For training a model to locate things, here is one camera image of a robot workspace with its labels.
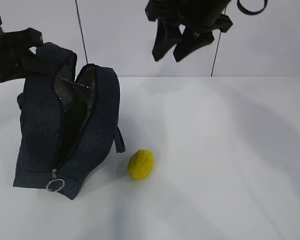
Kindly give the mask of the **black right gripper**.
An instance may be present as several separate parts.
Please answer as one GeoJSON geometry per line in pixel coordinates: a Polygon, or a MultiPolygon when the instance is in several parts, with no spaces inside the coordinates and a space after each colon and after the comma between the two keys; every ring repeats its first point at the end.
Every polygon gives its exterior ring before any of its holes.
{"type": "Polygon", "coordinates": [[[174,46],[178,63],[194,51],[210,45],[213,30],[226,33],[233,25],[223,14],[229,0],[150,0],[145,7],[149,21],[157,19],[157,32],[152,49],[155,62],[174,46]],[[183,34],[180,25],[186,26],[183,34]]]}

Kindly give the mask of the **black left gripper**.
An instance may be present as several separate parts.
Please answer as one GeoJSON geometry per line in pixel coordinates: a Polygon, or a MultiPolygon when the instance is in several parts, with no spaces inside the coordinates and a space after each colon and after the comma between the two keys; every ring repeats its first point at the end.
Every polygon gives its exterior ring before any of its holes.
{"type": "Polygon", "coordinates": [[[55,47],[41,47],[43,44],[42,33],[31,27],[4,32],[0,16],[0,83],[23,79],[31,74],[56,73],[58,51],[55,47]]]}

